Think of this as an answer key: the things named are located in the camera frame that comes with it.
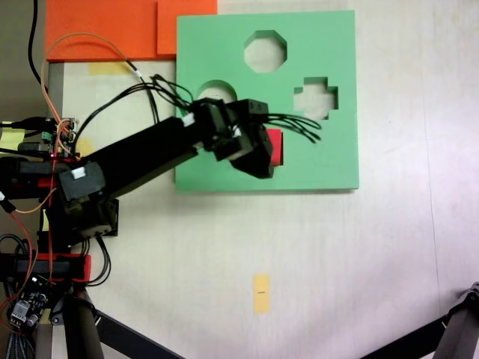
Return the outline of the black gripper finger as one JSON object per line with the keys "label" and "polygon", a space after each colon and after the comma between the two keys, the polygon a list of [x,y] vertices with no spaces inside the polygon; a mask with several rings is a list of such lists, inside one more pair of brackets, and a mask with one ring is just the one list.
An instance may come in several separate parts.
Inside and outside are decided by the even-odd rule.
{"label": "black gripper finger", "polygon": [[275,167],[276,131],[261,126],[259,128],[258,149],[262,166]]}
{"label": "black gripper finger", "polygon": [[260,180],[271,179],[274,168],[271,165],[272,149],[256,147],[250,153],[231,161],[231,165],[238,171]]}

